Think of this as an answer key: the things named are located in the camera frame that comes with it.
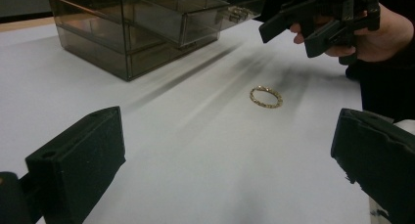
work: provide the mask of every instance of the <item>bracelet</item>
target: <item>bracelet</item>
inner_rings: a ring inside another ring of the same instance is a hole
[[[272,94],[273,96],[275,96],[275,98],[277,98],[277,104],[275,104],[275,105],[264,104],[263,102],[259,101],[258,99],[256,99],[254,97],[254,91],[264,91],[264,92]],[[251,90],[250,97],[251,97],[251,100],[254,103],[256,103],[257,105],[259,105],[263,108],[266,108],[266,109],[276,109],[276,108],[281,107],[283,105],[283,98],[281,97],[281,95],[278,92],[276,92],[276,91],[274,91],[270,88],[260,86],[260,85],[255,87],[253,90]]]

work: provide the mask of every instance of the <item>storage box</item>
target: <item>storage box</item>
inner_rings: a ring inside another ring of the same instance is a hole
[[[265,0],[49,0],[62,46],[131,80],[253,19]]]

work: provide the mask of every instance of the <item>wooden surface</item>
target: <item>wooden surface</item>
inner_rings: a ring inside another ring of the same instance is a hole
[[[52,17],[22,22],[0,23],[0,32],[54,23]]]

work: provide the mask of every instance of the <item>table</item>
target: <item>table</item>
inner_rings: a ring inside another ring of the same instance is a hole
[[[23,176],[26,156],[120,106],[127,162],[86,224],[369,223],[367,195],[330,157],[340,109],[361,108],[358,83],[289,31],[262,44],[259,25],[131,82],[63,50],[53,24],[0,33],[1,170]],[[284,105],[255,105],[257,85]]]

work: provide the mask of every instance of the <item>jewelry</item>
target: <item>jewelry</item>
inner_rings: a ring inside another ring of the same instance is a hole
[[[277,104],[275,104],[275,105],[264,104],[263,102],[259,101],[258,99],[256,99],[254,97],[254,91],[264,91],[264,92],[272,94],[273,96],[275,96],[275,98],[277,98],[277,101],[278,101]],[[260,86],[260,85],[255,87],[253,90],[251,90],[250,97],[251,97],[251,100],[254,103],[256,103],[257,105],[259,105],[263,108],[267,108],[267,109],[276,109],[276,108],[281,107],[283,105],[283,98],[281,97],[281,95],[277,91],[274,91],[270,88]]]

